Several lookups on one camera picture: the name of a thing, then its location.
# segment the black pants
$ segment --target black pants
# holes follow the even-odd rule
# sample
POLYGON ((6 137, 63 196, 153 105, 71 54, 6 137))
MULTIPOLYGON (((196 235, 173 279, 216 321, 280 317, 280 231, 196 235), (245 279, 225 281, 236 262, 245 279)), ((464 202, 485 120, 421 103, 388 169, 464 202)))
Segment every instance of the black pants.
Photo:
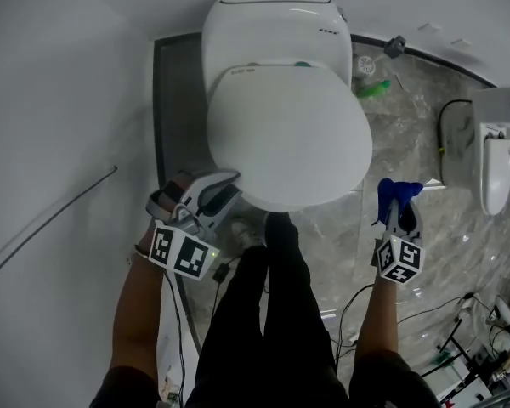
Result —
POLYGON ((267 247, 245 251, 213 317, 189 408, 308 406, 312 400, 320 405, 321 391, 337 406, 347 401, 298 249, 298 231, 288 215, 271 213, 265 235, 267 247), (267 270, 270 293, 263 336, 259 302, 267 270))

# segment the green bottle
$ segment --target green bottle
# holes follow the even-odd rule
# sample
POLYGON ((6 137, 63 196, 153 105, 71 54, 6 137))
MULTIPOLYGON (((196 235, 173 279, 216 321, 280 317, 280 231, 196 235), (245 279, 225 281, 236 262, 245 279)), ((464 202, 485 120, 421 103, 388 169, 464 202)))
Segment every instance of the green bottle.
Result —
POLYGON ((383 94, 387 88, 391 86, 391 81, 385 79, 382 82, 374 82, 368 86, 364 86, 363 88, 357 91, 358 99, 365 99, 368 97, 376 97, 378 95, 383 94))

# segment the person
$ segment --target person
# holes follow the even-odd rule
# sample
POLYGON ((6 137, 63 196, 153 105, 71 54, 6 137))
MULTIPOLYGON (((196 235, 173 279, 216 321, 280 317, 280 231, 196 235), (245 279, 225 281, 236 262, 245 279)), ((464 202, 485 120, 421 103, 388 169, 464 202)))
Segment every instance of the person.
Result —
MULTIPOLYGON (((173 209, 170 201, 159 202, 173 209)), ((332 341, 289 216, 270 213, 264 241, 244 221, 234 221, 232 230, 244 252, 212 318, 186 408, 439 406, 398 354, 393 282, 378 275, 374 281, 348 396, 337 379, 332 341), (263 335, 259 302, 267 272, 269 306, 263 335)), ((150 250, 151 232, 150 227, 139 243, 142 251, 150 250)), ((162 279, 161 267, 133 256, 117 306, 110 369, 91 408, 153 408, 160 403, 156 343, 162 279)))

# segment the forearm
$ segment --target forearm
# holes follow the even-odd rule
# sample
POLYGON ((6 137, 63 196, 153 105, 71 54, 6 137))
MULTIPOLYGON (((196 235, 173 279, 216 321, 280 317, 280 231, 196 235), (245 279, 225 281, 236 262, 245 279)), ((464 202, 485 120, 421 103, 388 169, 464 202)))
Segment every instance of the forearm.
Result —
MULTIPOLYGON (((148 250, 149 236, 150 234, 146 235, 140 242, 140 245, 148 250)), ((155 381, 162 277, 162 268, 139 255, 133 256, 133 263, 117 305, 110 365, 135 367, 145 371, 155 381)))
POLYGON ((377 275, 365 320, 360 329, 355 362, 367 354, 384 350, 393 352, 399 350, 397 286, 377 275))

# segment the toilet lid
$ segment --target toilet lid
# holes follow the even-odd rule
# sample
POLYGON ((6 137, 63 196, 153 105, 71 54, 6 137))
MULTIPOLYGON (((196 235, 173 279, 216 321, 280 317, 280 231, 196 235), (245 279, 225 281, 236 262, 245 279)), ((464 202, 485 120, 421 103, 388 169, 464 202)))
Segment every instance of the toilet lid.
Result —
POLYGON ((241 173, 235 184, 246 200, 273 212, 347 194, 371 162, 365 113, 325 68, 227 71, 209 105, 207 137, 216 164, 241 173))

